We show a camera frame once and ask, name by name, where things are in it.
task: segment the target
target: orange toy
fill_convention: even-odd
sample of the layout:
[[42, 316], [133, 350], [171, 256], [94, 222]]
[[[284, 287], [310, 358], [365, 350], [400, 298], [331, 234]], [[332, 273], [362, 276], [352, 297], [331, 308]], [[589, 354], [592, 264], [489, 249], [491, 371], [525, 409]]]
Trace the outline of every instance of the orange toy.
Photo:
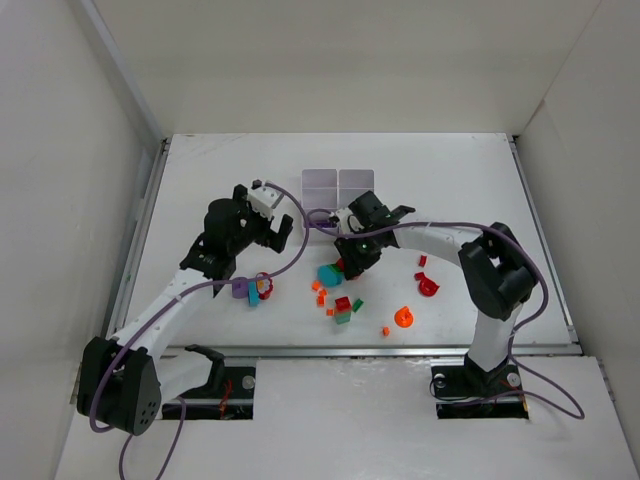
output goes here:
[[394, 316], [396, 325], [402, 328], [409, 328], [413, 325], [413, 313], [409, 310], [409, 307], [402, 307], [398, 310]]

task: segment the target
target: white table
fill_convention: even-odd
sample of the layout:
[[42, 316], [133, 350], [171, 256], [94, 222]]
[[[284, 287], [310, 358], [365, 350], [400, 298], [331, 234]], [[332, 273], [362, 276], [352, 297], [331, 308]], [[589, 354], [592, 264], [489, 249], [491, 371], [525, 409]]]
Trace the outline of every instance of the white table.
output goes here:
[[[535, 358], [582, 403], [577, 421], [529, 401], [530, 420], [437, 420], [427, 360], [261, 360], [253, 420], [190, 421], [163, 480], [638, 480], [593, 358]], [[523, 372], [528, 390], [568, 402]], [[177, 426], [133, 440], [130, 480], [155, 478]], [[75, 415], [57, 480], [113, 480], [123, 432]]]
[[[519, 345], [570, 344], [561, 301], [543, 245], [504, 134], [247, 134], [176, 135], [162, 175], [128, 318], [135, 318], [167, 285], [202, 231], [209, 202], [231, 196], [238, 183], [266, 178], [300, 195], [305, 168], [371, 168], [376, 193], [390, 208], [416, 207], [433, 219], [509, 225], [551, 285], [546, 313], [517, 337]], [[283, 201], [278, 214], [300, 216]], [[277, 255], [251, 246], [238, 257], [236, 275], [273, 271], [301, 243], [295, 228], [286, 251]], [[174, 345], [252, 347], [460, 347], [473, 337], [475, 307], [459, 269], [430, 257], [425, 273], [441, 285], [433, 298], [417, 291], [413, 274], [419, 254], [387, 249], [358, 281], [331, 292], [365, 304], [338, 327], [315, 305], [310, 285], [319, 265], [337, 259], [329, 242], [312, 245], [287, 274], [275, 279], [271, 299], [252, 309], [234, 300], [229, 288], [195, 315]], [[537, 309], [537, 288], [521, 319]], [[400, 329], [393, 314], [409, 306], [416, 321]], [[380, 334], [390, 326], [391, 336]]]

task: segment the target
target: robotic arm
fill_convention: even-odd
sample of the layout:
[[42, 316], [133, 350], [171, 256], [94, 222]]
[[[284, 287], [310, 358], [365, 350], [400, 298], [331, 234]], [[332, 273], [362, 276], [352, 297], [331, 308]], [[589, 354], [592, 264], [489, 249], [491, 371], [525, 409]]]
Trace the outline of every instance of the robotic arm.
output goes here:
[[[339, 223], [342, 233], [372, 233], [366, 238], [335, 241], [344, 261], [345, 278], [357, 277], [372, 267], [389, 246], [435, 255], [460, 267], [478, 308], [475, 335], [464, 367], [457, 371], [449, 369], [449, 383], [455, 383], [455, 388], [449, 388], [450, 394], [438, 398], [495, 394], [506, 375], [517, 371], [515, 366], [508, 365], [508, 343], [522, 306], [537, 284], [534, 272], [517, 250], [491, 233], [478, 237], [465, 230], [424, 225], [374, 233], [397, 225], [402, 218], [403, 223], [425, 223], [411, 207], [399, 206], [389, 211], [373, 192], [363, 194], [348, 208], [336, 212], [332, 220]], [[516, 242], [506, 225], [494, 223], [491, 227]], [[444, 374], [436, 370], [432, 373], [433, 378], [439, 374], [444, 389]]]
[[[248, 190], [235, 187], [232, 198], [209, 205], [204, 232], [198, 236], [180, 269], [160, 296], [110, 339], [95, 337], [86, 346], [80, 370], [78, 412], [90, 414], [91, 403], [107, 367], [116, 354], [139, 335], [98, 402], [97, 420], [133, 435], [144, 433], [160, 406], [183, 392], [204, 387], [215, 391], [224, 376], [224, 357], [192, 345], [175, 358], [162, 359], [165, 349], [194, 312], [220, 292], [223, 284], [200, 288], [211, 280], [229, 280], [236, 257], [251, 243], [284, 250], [293, 219], [283, 215], [277, 232], [271, 230], [273, 211], [282, 194], [254, 182]], [[142, 327], [158, 312], [160, 319], [142, 335]]]

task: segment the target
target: red cube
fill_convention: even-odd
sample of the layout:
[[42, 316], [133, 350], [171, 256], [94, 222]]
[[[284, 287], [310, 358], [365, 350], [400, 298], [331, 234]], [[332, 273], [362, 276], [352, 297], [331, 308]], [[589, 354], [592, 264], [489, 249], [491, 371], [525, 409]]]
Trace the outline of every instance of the red cube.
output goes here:
[[340, 314], [340, 313], [350, 312], [350, 311], [351, 311], [351, 302], [349, 301], [349, 297], [336, 298], [335, 314]]

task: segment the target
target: purple item in bin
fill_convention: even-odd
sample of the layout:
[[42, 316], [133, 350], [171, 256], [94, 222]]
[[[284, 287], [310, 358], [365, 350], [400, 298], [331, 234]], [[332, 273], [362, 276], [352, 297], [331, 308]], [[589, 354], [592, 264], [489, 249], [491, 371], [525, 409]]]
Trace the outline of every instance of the purple item in bin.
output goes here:
[[233, 298], [247, 298], [249, 296], [249, 282], [244, 277], [239, 277], [237, 282], [231, 284]]

